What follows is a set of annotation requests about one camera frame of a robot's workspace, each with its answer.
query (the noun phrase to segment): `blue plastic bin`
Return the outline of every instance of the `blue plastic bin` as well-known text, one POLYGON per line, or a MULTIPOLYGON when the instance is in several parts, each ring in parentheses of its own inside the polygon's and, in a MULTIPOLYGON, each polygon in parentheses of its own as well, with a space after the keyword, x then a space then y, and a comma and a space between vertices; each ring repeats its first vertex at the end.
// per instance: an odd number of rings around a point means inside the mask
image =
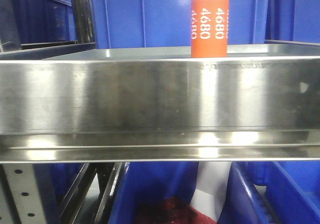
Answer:
MULTIPOLYGON (((109 224, 133 224, 139 203, 178 196, 189 203, 196 188, 197 162, 137 162, 126 166, 109 224)), ((231 166, 219 224, 271 224, 263 201, 237 163, 231 166)))
POLYGON ((269 0, 266 37, 320 42, 320 0, 269 0))
POLYGON ((11 0, 21 43, 76 40, 71 0, 11 0))
POLYGON ((265 196, 282 224, 320 223, 320 162, 272 162, 265 196))
POLYGON ((245 169, 250 180, 258 186, 265 186, 269 176, 270 162, 238 162, 245 169))
POLYGON ((63 197, 71 187, 83 164, 80 163, 55 163, 50 164, 52 185, 56 197, 63 197))
MULTIPOLYGON (((188 46, 191 0, 92 0, 98 48, 188 46)), ((268 0, 230 0, 229 44, 264 43, 268 0)))

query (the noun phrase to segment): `printed number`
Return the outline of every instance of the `printed number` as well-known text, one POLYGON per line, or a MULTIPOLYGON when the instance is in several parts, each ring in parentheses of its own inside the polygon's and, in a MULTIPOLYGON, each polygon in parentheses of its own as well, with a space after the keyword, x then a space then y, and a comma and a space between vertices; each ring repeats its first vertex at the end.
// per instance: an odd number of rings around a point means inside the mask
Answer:
POLYGON ((208 39, 208 38, 210 38, 210 32, 208 32, 208 31, 203 31, 203 32, 201 32, 200 38, 201 38, 201 39, 208 39))
POLYGON ((197 38, 197 33, 196 32, 192 32, 191 33, 191 38, 192 39, 196 39, 197 38))
POLYGON ((202 9, 201 15, 207 15, 207 14, 211 14, 210 11, 208 11, 206 8, 202 9))
POLYGON ((225 26, 223 24, 216 24, 215 30, 216 31, 224 31, 225 30, 225 26))
POLYGON ((222 31, 218 31, 217 33, 215 33, 216 39, 223 39, 224 37, 225 37, 225 35, 222 31))
POLYGON ((225 14, 225 12, 222 10, 222 8, 218 8, 218 12, 216 14, 223 15, 223 14, 225 14))
POLYGON ((224 22, 224 18, 221 17, 221 16, 217 16, 217 17, 215 18, 215 22, 216 22, 216 23, 222 23, 222 22, 224 22))
POLYGON ((210 24, 201 24, 200 25, 200 30, 201 31, 210 31, 211 25, 210 24))
POLYGON ((197 26, 194 24, 194 25, 191 25, 191 32, 196 32, 197 30, 197 26))

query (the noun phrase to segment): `orange cylinder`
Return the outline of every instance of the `orange cylinder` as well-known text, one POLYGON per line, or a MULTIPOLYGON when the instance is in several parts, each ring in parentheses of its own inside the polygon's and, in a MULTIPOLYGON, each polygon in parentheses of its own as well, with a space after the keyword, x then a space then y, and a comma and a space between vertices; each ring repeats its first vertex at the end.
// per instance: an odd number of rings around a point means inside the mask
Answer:
POLYGON ((192 0, 191 57, 226 57, 229 0, 192 0))

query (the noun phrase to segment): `stainless steel shelf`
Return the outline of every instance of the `stainless steel shelf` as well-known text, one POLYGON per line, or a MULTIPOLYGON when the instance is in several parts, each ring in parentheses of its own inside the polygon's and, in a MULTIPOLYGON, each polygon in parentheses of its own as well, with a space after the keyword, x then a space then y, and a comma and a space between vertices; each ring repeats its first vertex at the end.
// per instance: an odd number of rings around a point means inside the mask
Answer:
POLYGON ((189 51, 0 61, 0 162, 320 159, 319 47, 189 51))

